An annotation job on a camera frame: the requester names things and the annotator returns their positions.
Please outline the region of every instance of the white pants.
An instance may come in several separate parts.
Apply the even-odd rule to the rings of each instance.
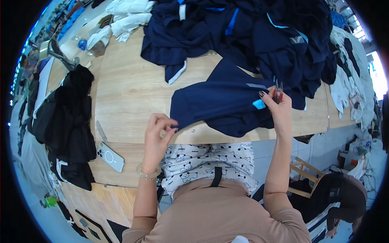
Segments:
[[[194,180],[214,178],[215,167],[222,168],[222,178],[246,185],[249,192],[259,188],[254,174],[251,142],[169,145],[160,164],[165,173],[162,187],[173,196],[175,190]]]

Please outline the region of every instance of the smartphone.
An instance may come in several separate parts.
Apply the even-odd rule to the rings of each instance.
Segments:
[[[105,143],[98,143],[97,156],[100,156],[101,159],[103,159],[117,172],[122,172],[124,166],[124,158],[117,154],[115,151],[113,151]]]

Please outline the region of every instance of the wooden table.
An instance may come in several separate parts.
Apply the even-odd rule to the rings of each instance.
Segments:
[[[82,27],[77,34],[88,37],[88,31],[101,17],[103,14]],[[169,115],[174,91],[206,81],[221,60],[221,56],[214,53],[190,58],[186,71],[176,82],[168,85],[164,80],[164,68],[140,57],[143,35],[140,27],[126,43],[117,42],[112,36],[105,54],[98,58],[87,55],[87,51],[81,51],[71,40],[61,46],[69,59],[78,56],[80,64],[84,66],[91,61],[89,70],[95,76],[90,93],[92,134],[96,142],[101,141],[100,134],[95,129],[95,121],[98,120],[108,138],[107,145],[125,159],[123,172],[118,173],[99,157],[96,158],[89,163],[97,182],[93,184],[93,191],[65,184],[63,192],[71,204],[69,211],[73,216],[74,210],[78,209],[100,223],[114,242],[118,241],[106,219],[127,227],[132,223],[135,187],[138,185],[136,166],[143,159],[144,131],[151,113],[163,112]],[[55,59],[46,92],[56,89],[65,73],[65,66]],[[350,120],[350,108],[345,109],[343,119],[339,120],[329,86],[322,83],[315,98],[307,100],[307,111],[293,110],[292,133],[293,136],[323,133],[329,128],[353,123],[355,122]],[[234,138],[208,127],[204,122],[197,122],[179,131],[172,143],[227,143],[268,139],[275,139],[274,129],[257,128],[241,138]]]

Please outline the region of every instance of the black strap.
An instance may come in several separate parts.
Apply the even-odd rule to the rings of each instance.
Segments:
[[[215,167],[215,177],[209,187],[217,187],[221,180],[221,167]]]
[[[254,195],[252,196],[252,199],[254,199],[257,202],[262,200],[264,190],[265,190],[265,184],[262,184],[262,186],[254,193]]]

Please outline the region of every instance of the beaded bracelet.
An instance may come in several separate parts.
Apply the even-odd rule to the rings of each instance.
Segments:
[[[140,169],[142,168],[142,163],[138,164],[137,166],[137,173],[140,178],[146,179],[146,180],[154,180],[157,178],[159,174],[161,174],[161,167],[158,165],[157,170],[152,174],[145,174]]]

